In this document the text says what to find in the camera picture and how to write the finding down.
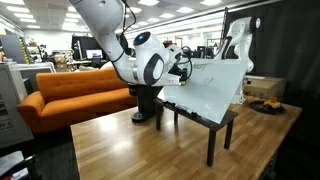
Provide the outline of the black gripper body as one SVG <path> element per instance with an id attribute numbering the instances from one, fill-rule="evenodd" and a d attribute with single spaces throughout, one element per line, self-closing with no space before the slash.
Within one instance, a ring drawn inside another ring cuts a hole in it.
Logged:
<path id="1" fill-rule="evenodd" d="M 171 80 L 186 81 L 188 70 L 186 68 L 180 68 L 179 63 L 176 62 L 173 64 L 171 69 L 168 71 L 169 78 Z"/>

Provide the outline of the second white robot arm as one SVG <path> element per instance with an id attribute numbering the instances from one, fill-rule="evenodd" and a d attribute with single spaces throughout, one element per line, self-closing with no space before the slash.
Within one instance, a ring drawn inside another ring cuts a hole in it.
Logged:
<path id="1" fill-rule="evenodd" d="M 249 57 L 249 50 L 253 33 L 260 27 L 261 22 L 262 20 L 255 16 L 244 17 L 233 21 L 215 55 L 215 59 L 227 60 L 227 53 L 229 49 L 233 47 L 233 52 L 237 56 L 236 61 L 246 65 L 246 69 L 241 75 L 240 84 L 232 98 L 232 104 L 243 104 L 245 102 L 243 93 L 244 76 L 254 68 L 254 63 Z"/>

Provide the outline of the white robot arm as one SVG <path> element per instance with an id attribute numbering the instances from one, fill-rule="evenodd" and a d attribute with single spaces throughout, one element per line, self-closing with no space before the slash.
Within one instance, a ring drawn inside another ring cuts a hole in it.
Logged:
<path id="1" fill-rule="evenodd" d="M 68 0 L 84 21 L 115 68 L 118 77 L 128 83 L 148 86 L 184 84 L 188 70 L 179 67 L 183 51 L 175 44 L 166 47 L 150 31 L 132 40 L 134 60 L 116 30 L 124 24 L 129 8 L 125 0 Z"/>

